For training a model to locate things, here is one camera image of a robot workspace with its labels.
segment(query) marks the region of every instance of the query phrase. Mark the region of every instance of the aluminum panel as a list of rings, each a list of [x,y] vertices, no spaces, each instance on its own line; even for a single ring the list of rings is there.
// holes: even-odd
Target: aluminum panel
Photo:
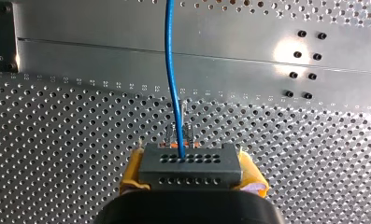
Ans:
[[[164,7],[157,0],[24,1],[16,7],[17,35],[163,51]],[[177,53],[371,72],[369,0],[189,0],[177,1],[175,15]],[[303,56],[294,58],[296,51]]]
[[[164,55],[94,46],[19,42],[21,70],[111,90],[169,97]],[[371,110],[371,74],[176,54],[179,96],[240,104],[319,105]],[[296,72],[298,78],[290,78]],[[310,73],[317,79],[308,78]],[[293,98],[284,96],[292,91]],[[313,95],[312,100],[303,96]]]
[[[163,142],[170,101],[0,75],[0,223],[93,223],[138,139]],[[371,113],[189,99],[203,147],[234,143],[288,223],[371,223]]]

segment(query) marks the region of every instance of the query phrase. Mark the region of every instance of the hole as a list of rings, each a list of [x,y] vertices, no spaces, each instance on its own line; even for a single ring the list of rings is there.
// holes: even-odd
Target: hole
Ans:
[[[184,179],[183,178],[177,178],[177,184],[178,185],[182,185],[184,183]]]
[[[186,184],[188,184],[188,185],[193,184],[193,179],[192,178],[186,178]]]
[[[196,178],[194,180],[194,183],[197,184],[197,185],[201,184],[202,183],[202,178]]]
[[[219,185],[221,183],[221,180],[219,178],[214,179],[214,184]]]
[[[210,185],[211,183],[212,183],[211,178],[206,178],[206,179],[205,179],[205,184],[206,184],[206,185]]]

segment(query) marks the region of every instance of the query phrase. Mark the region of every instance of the black screw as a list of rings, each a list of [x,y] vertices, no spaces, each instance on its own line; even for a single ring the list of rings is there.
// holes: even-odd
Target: black screw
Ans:
[[[7,64],[7,69],[8,70],[14,70],[17,68],[17,65],[15,63],[8,63]]]
[[[293,92],[292,91],[286,91],[285,96],[292,98],[293,97]]]
[[[325,38],[327,38],[327,34],[326,34],[326,33],[319,33],[319,34],[317,35],[317,38],[318,38],[318,39],[325,39]]]
[[[299,37],[305,37],[305,36],[307,36],[307,32],[306,31],[299,31],[298,36]]]
[[[322,59],[322,55],[320,55],[319,53],[315,53],[315,54],[313,55],[313,59],[316,60],[316,61],[319,61],[319,60]]]
[[[302,57],[302,53],[299,52],[299,51],[296,51],[296,52],[293,54],[293,57],[295,57],[295,58],[300,58],[300,57]]]
[[[298,74],[295,73],[295,72],[291,72],[290,73],[290,77],[292,77],[292,78],[298,78]]]
[[[11,11],[10,7],[2,7],[2,12],[3,13],[9,13]]]
[[[312,98],[313,98],[313,95],[311,94],[311,93],[305,93],[304,94],[304,97],[306,98],[306,99],[308,99],[308,100],[311,100]]]
[[[310,73],[308,77],[309,77],[310,79],[312,79],[312,80],[316,80],[316,79],[317,79],[317,75],[314,74],[314,73]]]

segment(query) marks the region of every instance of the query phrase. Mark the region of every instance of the perforated panel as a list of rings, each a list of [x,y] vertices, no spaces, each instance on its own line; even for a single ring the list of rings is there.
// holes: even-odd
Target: perforated panel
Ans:
[[[180,2],[180,5],[185,7],[186,2]],[[222,11],[235,10],[239,13],[254,14],[257,12],[278,19],[318,21],[371,28],[371,0],[203,0],[193,6],[208,9],[217,7]]]
[[[371,223],[371,114],[187,101],[197,141],[247,150],[287,222]],[[0,75],[0,223],[92,223],[172,121],[165,98]]]

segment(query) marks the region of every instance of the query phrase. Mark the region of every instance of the blue cable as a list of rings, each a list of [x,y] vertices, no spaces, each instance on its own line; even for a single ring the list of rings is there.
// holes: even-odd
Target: blue cable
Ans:
[[[179,107],[176,77],[174,75],[173,65],[173,11],[174,0],[167,0],[165,6],[165,29],[164,29],[164,47],[165,47],[165,67],[167,69],[168,86],[170,87],[171,99],[173,101],[174,118],[176,120],[176,132],[178,142],[178,156],[185,157],[184,139],[182,136],[182,118],[181,109]]]

